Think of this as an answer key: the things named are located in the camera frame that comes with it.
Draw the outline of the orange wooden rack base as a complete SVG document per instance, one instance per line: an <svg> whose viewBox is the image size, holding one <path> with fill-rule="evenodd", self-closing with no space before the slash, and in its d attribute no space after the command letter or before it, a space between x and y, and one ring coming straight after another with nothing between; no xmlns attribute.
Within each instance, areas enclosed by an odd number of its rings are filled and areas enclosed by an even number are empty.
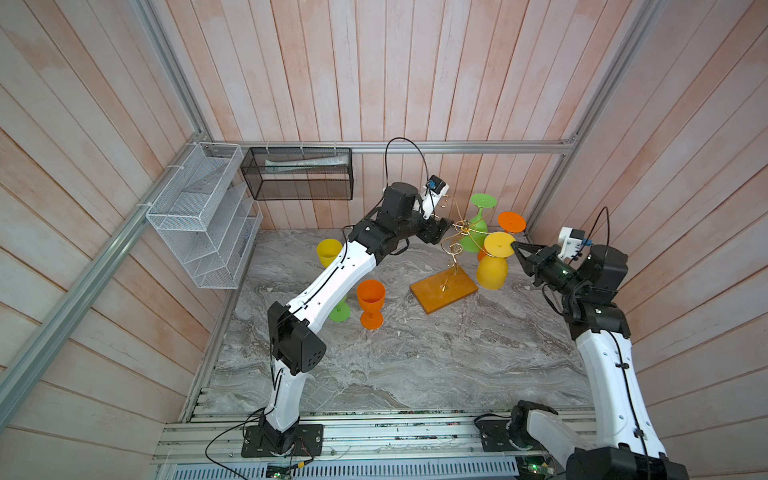
<svg viewBox="0 0 768 480"><path fill-rule="evenodd" d="M432 314L478 291L478 286L460 266L451 267L410 286L426 314Z"/></svg>

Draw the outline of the orange wine glass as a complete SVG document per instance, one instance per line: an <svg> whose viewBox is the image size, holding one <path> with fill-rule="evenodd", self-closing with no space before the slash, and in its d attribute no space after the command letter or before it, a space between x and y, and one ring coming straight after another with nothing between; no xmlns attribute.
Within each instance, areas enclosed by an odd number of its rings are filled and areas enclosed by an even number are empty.
<svg viewBox="0 0 768 480"><path fill-rule="evenodd" d="M362 309L362 326L368 330L379 329L384 321L381 309L386 298L386 288L377 280L365 280L358 286L357 296Z"/></svg>
<svg viewBox="0 0 768 480"><path fill-rule="evenodd" d="M502 230L485 237L481 252L477 255L478 260L485 257L506 259L513 255L514 234L525 230L526 220L518 213L507 211L498 216L498 222Z"/></svg>

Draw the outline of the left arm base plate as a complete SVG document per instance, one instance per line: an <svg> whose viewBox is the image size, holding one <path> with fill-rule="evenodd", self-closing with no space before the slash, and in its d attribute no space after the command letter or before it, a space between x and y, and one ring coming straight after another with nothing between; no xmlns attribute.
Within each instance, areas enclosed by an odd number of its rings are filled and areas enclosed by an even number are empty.
<svg viewBox="0 0 768 480"><path fill-rule="evenodd" d="M322 451L324 426L297 423L285 432L275 430L268 423L251 425L245 430L241 449L243 458L285 457L291 454L309 457Z"/></svg>

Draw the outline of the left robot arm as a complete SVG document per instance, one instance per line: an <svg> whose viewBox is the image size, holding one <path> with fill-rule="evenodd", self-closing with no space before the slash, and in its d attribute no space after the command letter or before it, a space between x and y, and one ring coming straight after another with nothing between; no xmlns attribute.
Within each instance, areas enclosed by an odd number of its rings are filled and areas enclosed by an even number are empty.
<svg viewBox="0 0 768 480"><path fill-rule="evenodd" d="M272 391L258 426L269 452L284 455L295 442L299 404L306 377L327 347L318 337L333 308L398 245L417 237L438 244L452 221L435 215L449 186L431 176L423 190L404 183L388 185L376 206L352 227L341 252L298 296L267 311Z"/></svg>

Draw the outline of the yellow wine glass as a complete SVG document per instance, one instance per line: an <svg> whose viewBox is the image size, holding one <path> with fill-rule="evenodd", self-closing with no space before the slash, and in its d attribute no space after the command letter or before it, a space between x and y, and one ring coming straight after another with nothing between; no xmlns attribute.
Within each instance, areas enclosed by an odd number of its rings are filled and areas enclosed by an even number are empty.
<svg viewBox="0 0 768 480"><path fill-rule="evenodd" d="M343 249L343 244L336 239L322 240L316 247L316 254L324 268L329 267Z"/></svg>
<svg viewBox="0 0 768 480"><path fill-rule="evenodd" d="M484 241L485 256L480 260L476 272L477 282L488 290L499 290L508 275L507 259L514 254L515 238L506 232L489 234Z"/></svg>

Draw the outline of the green wine glass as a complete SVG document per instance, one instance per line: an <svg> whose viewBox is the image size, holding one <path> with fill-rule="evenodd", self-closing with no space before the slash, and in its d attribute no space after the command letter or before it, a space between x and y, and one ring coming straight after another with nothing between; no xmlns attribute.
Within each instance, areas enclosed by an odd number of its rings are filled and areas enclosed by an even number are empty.
<svg viewBox="0 0 768 480"><path fill-rule="evenodd" d="M350 307L344 297L329 313L329 318L336 323L345 322L350 316Z"/></svg>
<svg viewBox="0 0 768 480"><path fill-rule="evenodd" d="M483 250L485 239L489 235L484 212L495 208L498 201L489 194L475 193L470 197L470 203L477 208L477 213L468 220L468 233L462 236L460 245L465 252L479 253Z"/></svg>

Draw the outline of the aluminium mounting rail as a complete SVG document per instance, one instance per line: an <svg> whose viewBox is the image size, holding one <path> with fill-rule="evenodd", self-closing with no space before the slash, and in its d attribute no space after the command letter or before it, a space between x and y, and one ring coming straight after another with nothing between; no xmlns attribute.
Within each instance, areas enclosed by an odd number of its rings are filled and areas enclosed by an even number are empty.
<svg viewBox="0 0 768 480"><path fill-rule="evenodd" d="M328 460L488 457L477 428L481 410L381 411L307 415L301 425L323 426L322 451ZM244 438L233 415L208 415L191 423L165 426L152 465L244 463Z"/></svg>

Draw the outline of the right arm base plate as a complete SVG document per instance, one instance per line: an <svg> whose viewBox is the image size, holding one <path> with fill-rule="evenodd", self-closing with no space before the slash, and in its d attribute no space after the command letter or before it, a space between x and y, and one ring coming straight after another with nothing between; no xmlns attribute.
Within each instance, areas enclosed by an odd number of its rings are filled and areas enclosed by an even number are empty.
<svg viewBox="0 0 768 480"><path fill-rule="evenodd" d="M474 420L479 431L484 452L528 452L543 450L543 445L527 433L519 433L514 428L514 422L508 417L481 416Z"/></svg>

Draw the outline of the black mesh wall basket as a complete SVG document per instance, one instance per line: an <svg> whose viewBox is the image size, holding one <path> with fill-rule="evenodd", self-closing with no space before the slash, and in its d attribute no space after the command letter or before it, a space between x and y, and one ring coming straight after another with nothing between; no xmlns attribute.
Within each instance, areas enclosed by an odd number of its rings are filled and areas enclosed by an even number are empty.
<svg viewBox="0 0 768 480"><path fill-rule="evenodd" d="M350 201L352 151L341 147L251 147L241 174L257 201Z"/></svg>

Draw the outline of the white mesh shelf organizer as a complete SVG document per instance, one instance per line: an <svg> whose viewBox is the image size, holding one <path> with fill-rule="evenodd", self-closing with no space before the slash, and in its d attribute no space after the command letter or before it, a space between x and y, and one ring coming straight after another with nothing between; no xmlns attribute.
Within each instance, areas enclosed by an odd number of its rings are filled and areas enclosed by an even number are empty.
<svg viewBox="0 0 768 480"><path fill-rule="evenodd" d="M196 287L240 287L263 214L234 184L240 146L196 144L149 207L147 219Z"/></svg>

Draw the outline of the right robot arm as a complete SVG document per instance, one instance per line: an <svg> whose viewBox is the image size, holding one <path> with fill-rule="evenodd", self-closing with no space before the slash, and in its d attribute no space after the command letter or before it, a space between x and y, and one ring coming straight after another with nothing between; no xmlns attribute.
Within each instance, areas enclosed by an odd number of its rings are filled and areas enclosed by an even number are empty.
<svg viewBox="0 0 768 480"><path fill-rule="evenodd" d="M536 446L563 467L564 479L685 479L669 459L647 412L632 359L630 328L614 303L628 257L607 244L592 246L578 268L557 246L517 242L515 256L535 285L561 296L562 317L584 362L596 415L596 439L585 440L552 408L520 401L507 424L510 444Z"/></svg>

